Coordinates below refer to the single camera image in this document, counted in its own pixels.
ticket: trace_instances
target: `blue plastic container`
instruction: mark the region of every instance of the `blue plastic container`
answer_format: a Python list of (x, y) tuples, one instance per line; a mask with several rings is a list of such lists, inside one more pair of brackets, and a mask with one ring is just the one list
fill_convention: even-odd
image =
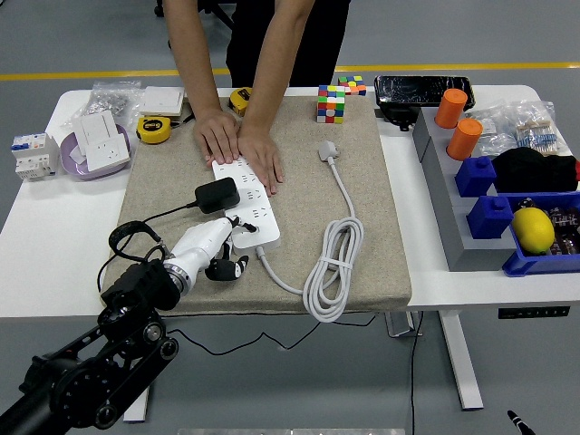
[[(509, 201), (512, 210), (515, 210), (517, 203), (526, 198), (532, 198), (539, 208), (549, 210), (550, 208), (580, 208), (580, 192), (568, 193), (517, 193), (502, 194)], [(509, 229), (516, 241), (516, 252), (503, 265), (504, 273), (507, 276), (526, 276), (539, 274), (565, 274), (580, 272), (580, 254), (563, 256), (525, 256), (521, 246), (517, 242), (514, 228)]]

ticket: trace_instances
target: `white power strip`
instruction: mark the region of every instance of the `white power strip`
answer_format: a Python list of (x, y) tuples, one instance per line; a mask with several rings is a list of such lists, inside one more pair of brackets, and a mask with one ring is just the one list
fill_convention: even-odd
[(216, 179), (231, 177), (236, 182), (240, 201), (237, 206), (226, 210), (228, 218), (239, 217), (242, 222), (257, 227), (257, 231), (250, 233), (239, 227), (232, 233), (234, 252), (238, 256), (251, 255), (257, 247), (265, 251), (280, 246), (280, 229), (276, 223), (274, 212), (266, 189), (250, 168), (247, 160), (240, 157), (233, 163), (218, 165), (213, 162)]

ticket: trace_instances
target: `white robotic hand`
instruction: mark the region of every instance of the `white robotic hand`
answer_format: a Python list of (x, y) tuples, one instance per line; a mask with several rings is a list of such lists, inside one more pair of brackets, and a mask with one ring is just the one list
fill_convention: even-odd
[[(202, 269), (210, 268), (206, 272), (208, 278), (219, 281), (241, 276), (247, 264), (247, 256), (236, 263), (229, 261), (231, 244), (227, 243), (233, 227), (237, 225), (236, 221), (221, 217), (186, 231), (171, 251), (172, 257), (163, 263), (181, 296), (193, 288)], [(216, 260), (215, 256), (221, 247), (224, 247), (224, 258)]]

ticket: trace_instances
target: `black pants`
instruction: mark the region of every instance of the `black pants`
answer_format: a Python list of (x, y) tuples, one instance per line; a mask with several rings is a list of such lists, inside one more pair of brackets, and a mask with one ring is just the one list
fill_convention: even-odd
[[(331, 84), (343, 43), (349, 3), (350, 0), (314, 2), (296, 55), (290, 86)], [(237, 2), (226, 58), (234, 88), (252, 86), (262, 42), (273, 16), (274, 0)]]

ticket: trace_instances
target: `white cable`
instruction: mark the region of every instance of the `white cable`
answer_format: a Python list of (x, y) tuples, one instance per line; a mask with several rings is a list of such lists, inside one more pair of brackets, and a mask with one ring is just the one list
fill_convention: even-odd
[[(287, 292), (295, 295), (302, 295), (304, 307), (319, 322), (330, 323), (337, 320), (346, 307), (351, 286), (351, 274), (354, 261), (361, 250), (364, 239), (363, 223), (354, 215), (354, 206), (351, 198), (340, 179), (338, 171), (334, 166), (333, 157), (327, 158), (328, 164), (333, 170), (334, 178), (340, 187), (344, 199), (351, 212), (349, 217), (340, 220), (333, 220), (324, 231), (323, 250), (318, 258), (316, 266), (306, 279), (304, 289), (299, 290), (284, 283), (272, 270), (266, 260), (264, 249), (261, 246), (256, 248), (256, 253), (264, 265), (267, 273), (274, 282), (284, 288)], [(339, 246), (337, 258), (334, 258), (336, 248)], [(333, 270), (334, 274), (325, 282), (326, 272)], [(338, 289), (334, 298), (329, 298), (324, 294), (324, 290), (337, 278), (340, 279)]]

